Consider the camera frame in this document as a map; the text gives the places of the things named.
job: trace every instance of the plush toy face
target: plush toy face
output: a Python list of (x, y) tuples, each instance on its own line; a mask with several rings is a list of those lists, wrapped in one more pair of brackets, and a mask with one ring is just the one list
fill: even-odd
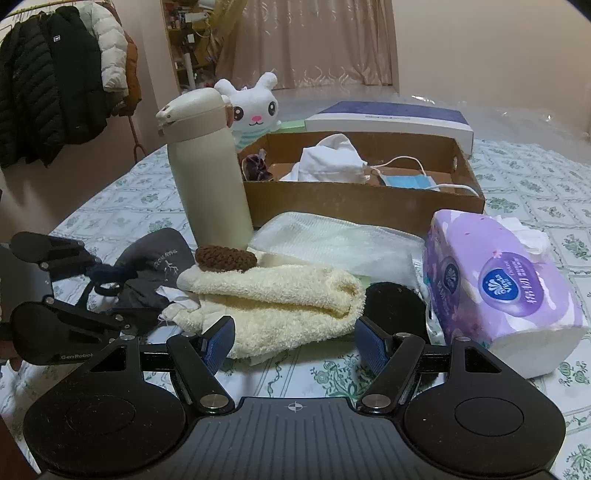
[(234, 107), (232, 130), (238, 132), (272, 131), (278, 126), (278, 103), (271, 89), (277, 77), (264, 73), (254, 88), (236, 90), (226, 79), (219, 80), (215, 89), (226, 95)]

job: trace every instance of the blue logo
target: blue logo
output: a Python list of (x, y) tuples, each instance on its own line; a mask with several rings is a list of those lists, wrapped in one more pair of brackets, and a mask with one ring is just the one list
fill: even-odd
[(519, 295), (517, 284), (501, 268), (491, 270), (484, 276), (482, 290), (496, 300), (515, 300)]
[(443, 284), (450, 293), (454, 293), (456, 291), (459, 278), (460, 273), (458, 272), (457, 267), (453, 263), (450, 263), (446, 267), (445, 273), (443, 274)]

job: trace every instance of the brown scrunchie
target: brown scrunchie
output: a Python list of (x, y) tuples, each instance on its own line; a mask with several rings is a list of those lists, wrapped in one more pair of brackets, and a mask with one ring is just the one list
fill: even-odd
[(195, 260), (204, 270), (229, 272), (232, 270), (246, 271), (256, 267), (256, 256), (251, 252), (236, 248), (205, 245), (195, 252)]

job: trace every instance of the yellow fuzzy towel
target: yellow fuzzy towel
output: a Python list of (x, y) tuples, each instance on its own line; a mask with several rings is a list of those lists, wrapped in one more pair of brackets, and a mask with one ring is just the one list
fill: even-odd
[(279, 353), (353, 331), (365, 290), (353, 275), (330, 267), (280, 265), (240, 272), (194, 266), (177, 286), (199, 294), (199, 310), (171, 305), (164, 317), (188, 332), (204, 332), (223, 315), (236, 323), (231, 358)]

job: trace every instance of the face mask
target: face mask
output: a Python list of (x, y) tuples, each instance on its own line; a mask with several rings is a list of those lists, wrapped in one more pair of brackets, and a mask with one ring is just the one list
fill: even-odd
[(400, 189), (426, 189), (436, 185), (428, 175), (379, 175), (388, 187)]

